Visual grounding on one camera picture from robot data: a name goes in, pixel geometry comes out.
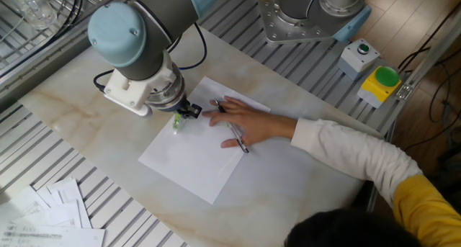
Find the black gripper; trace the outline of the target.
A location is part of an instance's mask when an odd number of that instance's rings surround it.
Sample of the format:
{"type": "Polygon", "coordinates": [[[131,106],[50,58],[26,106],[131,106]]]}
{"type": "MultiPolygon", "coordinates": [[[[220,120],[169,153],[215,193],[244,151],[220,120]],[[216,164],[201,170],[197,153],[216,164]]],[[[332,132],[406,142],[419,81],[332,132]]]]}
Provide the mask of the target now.
{"type": "Polygon", "coordinates": [[[190,104],[186,96],[180,96],[173,101],[160,104],[158,109],[163,112],[177,112],[184,119],[197,119],[202,108],[196,104],[190,104]]]}

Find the person's right hand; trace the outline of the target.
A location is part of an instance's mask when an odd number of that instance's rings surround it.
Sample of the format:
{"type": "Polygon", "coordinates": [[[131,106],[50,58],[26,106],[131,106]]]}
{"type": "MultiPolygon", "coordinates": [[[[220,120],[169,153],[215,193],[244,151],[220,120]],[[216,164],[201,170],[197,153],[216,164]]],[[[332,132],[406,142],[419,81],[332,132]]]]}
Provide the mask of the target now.
{"type": "Polygon", "coordinates": [[[228,122],[243,130],[242,141],[250,146],[273,137],[292,139],[297,120],[277,114],[270,114],[254,109],[239,99],[229,96],[219,102],[225,110],[213,110],[204,112],[203,117],[210,119],[209,126],[215,126],[220,122],[228,122]]]}

